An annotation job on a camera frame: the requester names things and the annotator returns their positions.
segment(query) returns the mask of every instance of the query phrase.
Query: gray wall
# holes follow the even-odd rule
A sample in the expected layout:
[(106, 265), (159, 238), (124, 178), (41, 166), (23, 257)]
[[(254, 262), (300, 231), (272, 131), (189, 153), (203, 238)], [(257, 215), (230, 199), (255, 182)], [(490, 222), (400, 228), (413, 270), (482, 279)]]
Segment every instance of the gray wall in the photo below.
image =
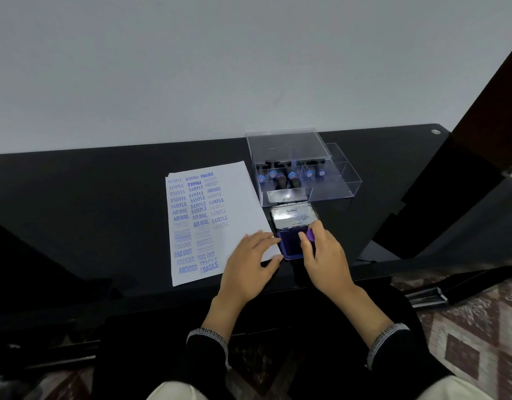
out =
[(512, 0), (0, 0), (0, 153), (441, 123)]

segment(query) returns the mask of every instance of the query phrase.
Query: transparent plastic case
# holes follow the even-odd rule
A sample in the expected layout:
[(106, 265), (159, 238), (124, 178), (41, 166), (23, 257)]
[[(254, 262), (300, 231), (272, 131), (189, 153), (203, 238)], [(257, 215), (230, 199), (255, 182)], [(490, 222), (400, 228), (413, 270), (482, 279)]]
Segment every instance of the transparent plastic case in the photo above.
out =
[(337, 143), (315, 129), (247, 133), (261, 206), (353, 197), (362, 183)]

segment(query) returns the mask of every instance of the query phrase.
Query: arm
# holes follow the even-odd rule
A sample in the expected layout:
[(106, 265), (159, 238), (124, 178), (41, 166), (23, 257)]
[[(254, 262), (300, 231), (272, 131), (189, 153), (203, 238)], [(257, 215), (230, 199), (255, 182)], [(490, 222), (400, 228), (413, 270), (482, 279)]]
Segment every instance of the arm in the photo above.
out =
[(279, 242), (261, 230), (245, 235), (227, 261), (219, 293), (200, 329), (190, 332), (176, 380), (190, 384), (208, 399), (224, 398), (228, 341), (239, 313), (255, 298), (280, 265), (275, 256), (263, 268), (263, 253)]
[(345, 314), (370, 349), (367, 367), (381, 383), (398, 387), (400, 398), (417, 398), (451, 372), (415, 342), (408, 327), (394, 324), (350, 277), (343, 248), (320, 221), (311, 225), (316, 252), (299, 233), (313, 284)]

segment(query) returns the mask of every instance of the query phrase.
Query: forearm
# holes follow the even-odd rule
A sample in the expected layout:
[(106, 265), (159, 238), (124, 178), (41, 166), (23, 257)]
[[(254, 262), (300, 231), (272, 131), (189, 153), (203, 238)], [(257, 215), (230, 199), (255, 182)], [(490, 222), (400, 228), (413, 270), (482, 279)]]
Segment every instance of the forearm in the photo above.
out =
[(377, 337), (393, 324), (359, 286), (354, 285), (353, 289), (332, 300), (345, 314), (368, 348), (371, 348)]
[(202, 328), (215, 331), (228, 343), (242, 308), (243, 306), (217, 295), (212, 300)]

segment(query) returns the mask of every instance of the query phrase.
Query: black sleeve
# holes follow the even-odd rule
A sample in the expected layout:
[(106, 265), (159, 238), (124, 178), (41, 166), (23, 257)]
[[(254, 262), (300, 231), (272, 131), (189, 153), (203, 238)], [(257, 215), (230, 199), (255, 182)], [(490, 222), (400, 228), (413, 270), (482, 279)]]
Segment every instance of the black sleeve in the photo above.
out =
[(190, 336), (175, 380), (191, 384), (209, 400), (229, 398), (225, 386), (226, 355), (208, 336)]
[(374, 354), (371, 369), (388, 391), (398, 393), (399, 399), (416, 399), (434, 383), (452, 375), (415, 341), (409, 329), (399, 329), (385, 338)]

